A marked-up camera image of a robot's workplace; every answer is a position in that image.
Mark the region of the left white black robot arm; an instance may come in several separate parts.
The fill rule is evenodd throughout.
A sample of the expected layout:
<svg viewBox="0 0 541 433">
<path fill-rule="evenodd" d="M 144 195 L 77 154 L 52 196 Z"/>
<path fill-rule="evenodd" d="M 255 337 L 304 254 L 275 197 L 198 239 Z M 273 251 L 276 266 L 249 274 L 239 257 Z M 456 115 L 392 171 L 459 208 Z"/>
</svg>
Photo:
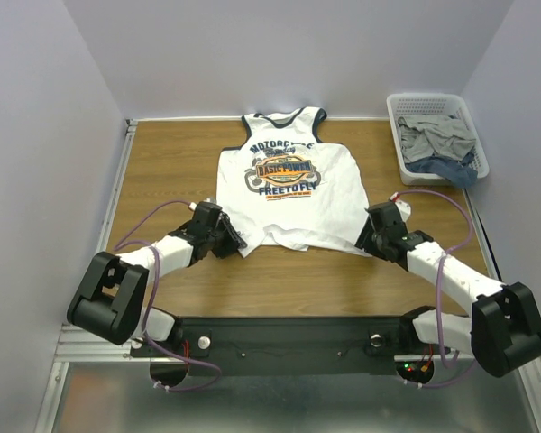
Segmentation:
<svg viewBox="0 0 541 433">
<path fill-rule="evenodd" d="M 191 219 L 161 240 L 124 254 L 97 253 L 67 309 L 67 321 L 120 345 L 142 330 L 149 283 L 212 253 L 224 259 L 247 246 L 217 204 L 199 202 Z"/>
</svg>

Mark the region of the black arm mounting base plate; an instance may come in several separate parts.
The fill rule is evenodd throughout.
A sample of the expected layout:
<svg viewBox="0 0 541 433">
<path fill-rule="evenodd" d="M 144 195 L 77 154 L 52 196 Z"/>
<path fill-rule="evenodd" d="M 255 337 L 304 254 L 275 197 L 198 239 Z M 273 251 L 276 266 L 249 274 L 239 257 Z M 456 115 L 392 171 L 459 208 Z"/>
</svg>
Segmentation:
<svg viewBox="0 0 541 433">
<path fill-rule="evenodd" d="M 190 355 L 192 376 L 393 375 L 396 360 L 438 352 L 416 340 L 401 316 L 186 317 L 157 348 L 144 343 L 131 354 L 158 358 L 165 350 Z"/>
</svg>

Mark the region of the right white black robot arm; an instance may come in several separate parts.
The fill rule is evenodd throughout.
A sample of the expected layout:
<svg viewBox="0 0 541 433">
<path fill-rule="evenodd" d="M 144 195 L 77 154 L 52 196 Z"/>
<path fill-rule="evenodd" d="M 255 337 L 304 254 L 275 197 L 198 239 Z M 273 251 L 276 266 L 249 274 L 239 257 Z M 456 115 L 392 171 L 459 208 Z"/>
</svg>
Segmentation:
<svg viewBox="0 0 541 433">
<path fill-rule="evenodd" d="M 423 307 L 403 316 L 399 346 L 416 352 L 426 344 L 472 356 L 494 377 L 541 357 L 541 315 L 525 284 L 506 284 L 475 271 L 447 253 L 431 236 L 408 231 L 407 203 L 387 201 L 368 208 L 355 245 L 435 284 L 463 308 L 464 316 Z"/>
</svg>

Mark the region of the white printed tank top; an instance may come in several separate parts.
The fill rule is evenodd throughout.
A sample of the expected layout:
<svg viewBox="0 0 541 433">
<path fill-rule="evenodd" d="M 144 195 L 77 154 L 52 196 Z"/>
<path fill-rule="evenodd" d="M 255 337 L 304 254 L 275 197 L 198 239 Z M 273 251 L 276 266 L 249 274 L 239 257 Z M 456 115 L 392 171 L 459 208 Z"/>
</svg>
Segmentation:
<svg viewBox="0 0 541 433">
<path fill-rule="evenodd" d="M 369 200 L 349 149 L 319 138 L 326 118 L 314 106 L 244 115 L 245 142 L 221 151 L 215 201 L 245 242 L 242 257 L 261 246 L 363 254 L 355 243 Z"/>
</svg>

